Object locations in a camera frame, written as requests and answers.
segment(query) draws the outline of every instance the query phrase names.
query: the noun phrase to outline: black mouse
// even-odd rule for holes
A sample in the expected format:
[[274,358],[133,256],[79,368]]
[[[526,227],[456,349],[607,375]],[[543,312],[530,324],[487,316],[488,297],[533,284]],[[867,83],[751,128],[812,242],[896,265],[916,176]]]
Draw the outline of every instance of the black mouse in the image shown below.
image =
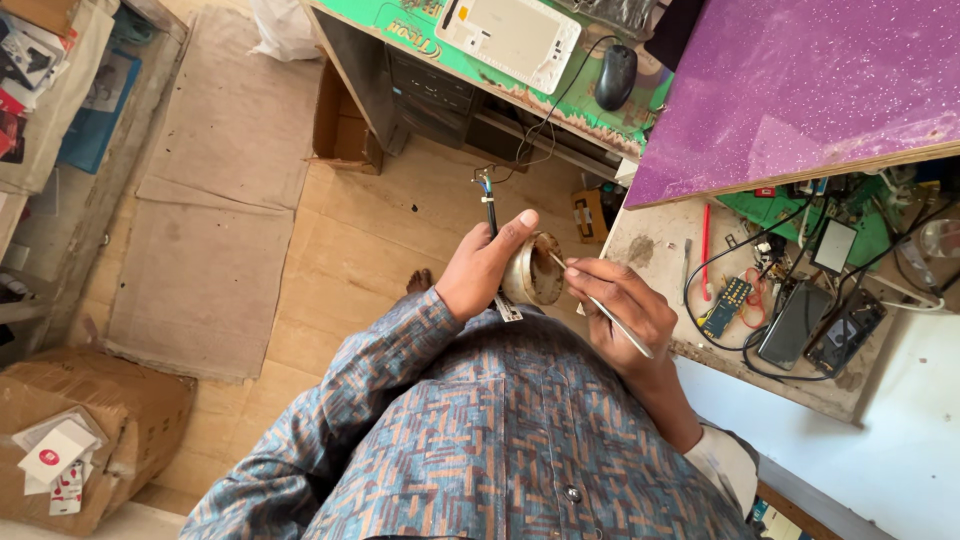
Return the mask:
[[636,51],[613,45],[603,55],[603,67],[597,77],[593,98],[603,110],[617,110],[627,103],[636,81]]

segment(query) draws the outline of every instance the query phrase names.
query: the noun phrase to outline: finger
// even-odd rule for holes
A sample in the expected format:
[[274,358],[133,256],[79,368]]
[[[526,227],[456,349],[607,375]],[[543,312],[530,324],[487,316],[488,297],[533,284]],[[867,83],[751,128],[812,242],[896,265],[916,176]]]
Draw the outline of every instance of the finger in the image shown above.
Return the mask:
[[494,261],[503,262],[506,265],[507,259],[524,240],[530,237],[539,221],[540,216],[534,210],[524,210],[510,223],[500,228],[496,238],[484,248],[484,252],[489,253]]
[[460,253],[461,250],[467,253],[478,252],[488,244],[490,244],[490,224],[486,222],[477,223],[460,241],[460,245],[457,246],[457,253]]
[[626,264],[617,264],[600,258],[569,258],[566,260],[566,265],[605,282],[614,282],[620,285],[630,294],[631,298],[647,311],[654,312],[661,306],[667,306],[666,298],[650,288],[650,285]]
[[597,307],[597,304],[593,303],[587,293],[571,286],[567,287],[566,290],[580,301],[580,305],[584,309],[584,314],[587,316],[587,327],[590,330],[590,341],[599,350],[605,349],[613,340],[612,321]]
[[599,300],[607,309],[635,330],[640,328],[641,325],[645,325],[646,321],[649,320],[646,310],[619,283],[594,278],[592,275],[581,272],[572,266],[567,267],[564,278],[571,288],[583,291]]

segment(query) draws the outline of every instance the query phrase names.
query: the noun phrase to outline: shirt button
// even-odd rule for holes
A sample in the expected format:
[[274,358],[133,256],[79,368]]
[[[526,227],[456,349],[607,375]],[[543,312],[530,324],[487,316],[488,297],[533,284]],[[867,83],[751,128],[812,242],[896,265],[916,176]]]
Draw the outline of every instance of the shirt button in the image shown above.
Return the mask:
[[571,503],[579,503],[584,499],[584,496],[580,493],[580,490],[568,484],[564,488],[564,497]]

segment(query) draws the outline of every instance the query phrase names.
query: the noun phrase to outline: purple laminate board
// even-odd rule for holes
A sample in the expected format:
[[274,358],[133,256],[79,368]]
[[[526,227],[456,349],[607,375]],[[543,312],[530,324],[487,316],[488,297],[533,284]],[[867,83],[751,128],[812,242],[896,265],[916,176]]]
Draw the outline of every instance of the purple laminate board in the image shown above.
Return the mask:
[[627,208],[960,138],[960,7],[711,0]]

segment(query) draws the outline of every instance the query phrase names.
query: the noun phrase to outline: blue folder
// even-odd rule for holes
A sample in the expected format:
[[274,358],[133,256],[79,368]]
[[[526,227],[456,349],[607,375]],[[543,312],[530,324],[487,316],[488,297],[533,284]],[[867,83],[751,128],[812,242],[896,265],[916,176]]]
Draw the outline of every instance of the blue folder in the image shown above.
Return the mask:
[[[117,119],[120,118],[120,112],[123,111],[124,104],[127,103],[127,96],[130,95],[130,90],[133,88],[133,82],[136,81],[136,75],[139,73],[142,63],[140,59],[119,49],[113,49],[110,53],[114,57],[131,62],[123,90],[119,97],[115,98],[115,109],[111,112],[89,109],[86,107],[88,102],[84,102],[84,107],[77,111],[73,122],[70,123],[70,128],[63,136],[60,153],[57,155],[57,160],[69,163],[90,174],[97,174],[97,170],[100,168],[100,162],[107,151],[113,129],[116,127]],[[110,61],[100,66],[97,74],[98,79],[101,77],[101,71],[109,69],[110,66]],[[91,89],[91,94],[96,93],[97,80],[94,81],[94,87]]]

